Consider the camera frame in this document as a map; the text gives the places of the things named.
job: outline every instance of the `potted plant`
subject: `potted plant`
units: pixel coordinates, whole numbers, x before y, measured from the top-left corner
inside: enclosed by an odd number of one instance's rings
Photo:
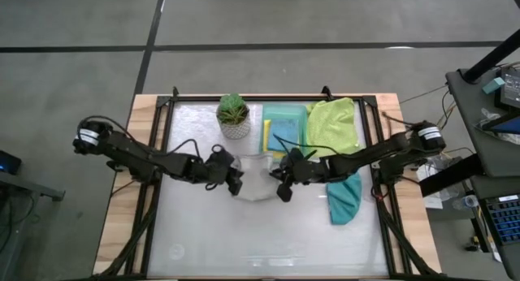
[[[217,120],[222,133],[229,139],[243,138],[251,128],[249,108],[244,99],[237,93],[224,95],[220,98]]]

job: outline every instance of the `yellow-green cloth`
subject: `yellow-green cloth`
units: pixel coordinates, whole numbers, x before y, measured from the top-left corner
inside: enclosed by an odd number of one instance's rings
[[[332,147],[340,153],[359,150],[358,134],[354,127],[354,102],[341,98],[332,102],[316,102],[307,106],[307,144]],[[334,154],[317,148],[315,157]]]

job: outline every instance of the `wooden table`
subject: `wooden table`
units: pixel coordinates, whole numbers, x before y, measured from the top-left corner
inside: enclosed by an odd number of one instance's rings
[[[315,94],[298,94],[298,96],[305,96]],[[402,119],[401,108],[399,107],[399,100],[395,93],[355,93],[355,94],[338,94],[338,95],[349,95],[349,96],[361,96],[361,95],[374,95],[377,98],[378,107],[380,112],[387,112],[388,115],[396,119]],[[130,114],[130,120],[128,123],[128,130],[132,133],[137,140],[141,142],[148,142],[150,137],[150,129],[152,126],[152,119],[154,117],[155,104],[159,95],[137,95],[132,106],[132,112]],[[198,95],[185,95],[190,97],[196,97]],[[389,129],[392,132],[403,132],[404,126],[399,123],[388,122],[386,119],[381,117],[381,124],[383,126],[383,133],[385,138],[389,137]],[[375,130],[373,120],[369,119],[369,125],[371,130]],[[158,141],[157,146],[159,147],[162,141],[162,134],[164,128],[164,119],[159,124]],[[377,142],[375,131],[370,132],[372,134],[372,140]],[[415,179],[415,173],[407,171],[405,176]],[[127,184],[131,181],[129,174],[119,173],[117,174],[114,182],[113,189]],[[101,242],[97,251],[97,258],[95,261],[93,272],[94,274],[100,273],[105,270],[119,254],[123,246],[126,244],[132,232],[132,224],[134,214],[136,211],[137,197],[139,193],[139,184],[132,184],[125,189],[121,190],[110,199],[108,211],[106,214],[105,225],[103,228]],[[401,219],[405,229],[406,237],[409,239],[411,244],[415,247],[419,255],[426,261],[426,263],[437,272],[440,272],[439,259],[437,257],[435,243],[433,236],[431,235],[430,223],[428,222],[426,208],[424,206],[423,197],[421,194],[420,187],[412,182],[402,180],[396,185],[396,195],[399,203],[399,209],[401,212]],[[142,244],[144,243],[145,236],[141,237],[141,242],[137,247],[137,254],[135,260],[135,268],[138,270],[141,264],[142,257]],[[396,260],[397,272],[402,272],[401,257],[399,249],[395,239],[391,234],[392,249]]]

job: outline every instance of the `succulent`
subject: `succulent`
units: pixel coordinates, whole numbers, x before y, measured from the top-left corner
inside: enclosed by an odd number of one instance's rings
[[[217,118],[221,123],[239,124],[244,121],[248,111],[244,99],[237,93],[231,93],[220,98]]]

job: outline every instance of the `gray floor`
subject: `gray floor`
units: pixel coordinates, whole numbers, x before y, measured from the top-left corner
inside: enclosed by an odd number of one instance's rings
[[[0,0],[1,46],[144,45],[157,0]],[[493,41],[520,25],[513,0],[166,0],[157,44]],[[144,93],[394,92],[404,100],[441,86],[489,48],[155,53]],[[20,279],[86,277],[93,268],[114,174],[104,158],[72,152],[86,115],[125,123],[142,53],[0,54],[0,149],[22,175],[67,190],[41,201]],[[515,53],[510,60],[520,60]],[[443,90],[404,103],[405,119],[436,121]],[[471,147],[460,115],[450,149]],[[465,221],[433,222],[449,275],[502,280],[491,256],[466,253]]]

